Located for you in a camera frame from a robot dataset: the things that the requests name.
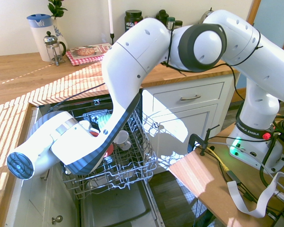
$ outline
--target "vase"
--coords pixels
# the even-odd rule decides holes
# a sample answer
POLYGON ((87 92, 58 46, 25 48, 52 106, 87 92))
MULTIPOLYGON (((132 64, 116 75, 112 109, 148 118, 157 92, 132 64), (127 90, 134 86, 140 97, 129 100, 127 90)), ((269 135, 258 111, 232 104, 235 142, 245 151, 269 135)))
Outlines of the vase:
POLYGON ((69 48, 68 48, 67 42, 58 27, 58 20, 57 19, 52 19, 52 20, 53 20, 53 27, 55 29, 55 33, 56 33, 56 37, 58 38, 58 41, 63 42, 65 44, 66 50, 68 51, 69 48))

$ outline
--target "green leaves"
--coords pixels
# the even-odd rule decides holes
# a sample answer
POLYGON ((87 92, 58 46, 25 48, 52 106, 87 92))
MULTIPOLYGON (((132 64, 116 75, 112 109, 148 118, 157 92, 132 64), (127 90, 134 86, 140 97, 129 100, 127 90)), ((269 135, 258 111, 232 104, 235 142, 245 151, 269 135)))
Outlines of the green leaves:
POLYGON ((48 8, 52 13, 52 17, 62 17, 64 15, 64 10, 68 11, 66 8, 62 7, 63 0, 48 0, 48 8))
POLYGON ((48 8, 49 8, 49 10, 52 12, 52 14, 55 13, 55 7, 53 6, 53 4, 49 3, 49 4, 48 4, 48 8))

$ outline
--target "yellow cable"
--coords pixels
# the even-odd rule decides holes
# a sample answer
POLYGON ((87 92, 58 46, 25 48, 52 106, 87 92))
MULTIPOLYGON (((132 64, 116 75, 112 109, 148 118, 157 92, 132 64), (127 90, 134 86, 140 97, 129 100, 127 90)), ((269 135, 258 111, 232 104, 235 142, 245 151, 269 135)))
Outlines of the yellow cable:
POLYGON ((222 162, 222 160, 219 158, 219 156, 213 151, 211 150, 210 148, 207 148, 210 152, 212 152, 212 154, 218 159, 218 161, 221 163, 223 169, 225 172, 228 172, 229 171, 229 168, 222 162))

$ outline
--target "white candle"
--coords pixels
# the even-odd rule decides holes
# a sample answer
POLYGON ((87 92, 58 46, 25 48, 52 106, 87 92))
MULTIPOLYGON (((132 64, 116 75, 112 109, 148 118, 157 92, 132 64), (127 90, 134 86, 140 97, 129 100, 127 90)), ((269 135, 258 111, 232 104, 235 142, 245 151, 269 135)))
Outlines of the white candle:
POLYGON ((112 1, 108 0, 108 14, 109 14, 109 29, 110 34, 114 33, 114 25, 113 25, 113 12, 112 12, 112 1))

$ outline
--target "wooden table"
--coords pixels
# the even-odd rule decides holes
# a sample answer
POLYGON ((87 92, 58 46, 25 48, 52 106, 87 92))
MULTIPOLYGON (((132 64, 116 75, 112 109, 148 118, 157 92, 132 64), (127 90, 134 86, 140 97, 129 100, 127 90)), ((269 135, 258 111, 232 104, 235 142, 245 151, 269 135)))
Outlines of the wooden table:
MULTIPOLYGON (((56 67, 42 61, 39 53, 0 56, 0 227, 4 225, 15 181, 5 161, 8 152, 24 141, 31 107, 60 102, 104 82, 101 62, 72 66, 69 59, 66 56, 64 58, 66 63, 56 67)), ((158 65, 144 79, 141 87, 230 73, 231 70, 225 65, 206 72, 185 75, 158 65)), ((105 85, 73 99, 104 94, 108 94, 105 85)))
MULTIPOLYGON (((218 136, 228 136, 234 125, 223 130, 218 136)), ((226 142, 226 139, 214 138, 211 142, 226 142)), ((215 152, 225 163, 225 165, 234 172, 234 174, 259 197, 265 189, 262 184, 259 171, 238 159, 229 155, 229 149, 225 145, 215 145, 215 152)), ((218 161, 205 154, 200 156, 200 150, 191 152, 174 165, 170 167, 171 173, 178 178, 224 225, 229 227, 269 227, 273 220, 267 215, 264 218, 255 218, 237 210, 229 194, 227 184, 225 183, 218 161)), ((266 181, 271 182, 271 178, 265 174, 266 181)), ((249 202, 244 198, 247 208, 254 210, 256 204, 249 202)), ((276 197, 269 201, 269 206, 282 210, 284 203, 276 197)))

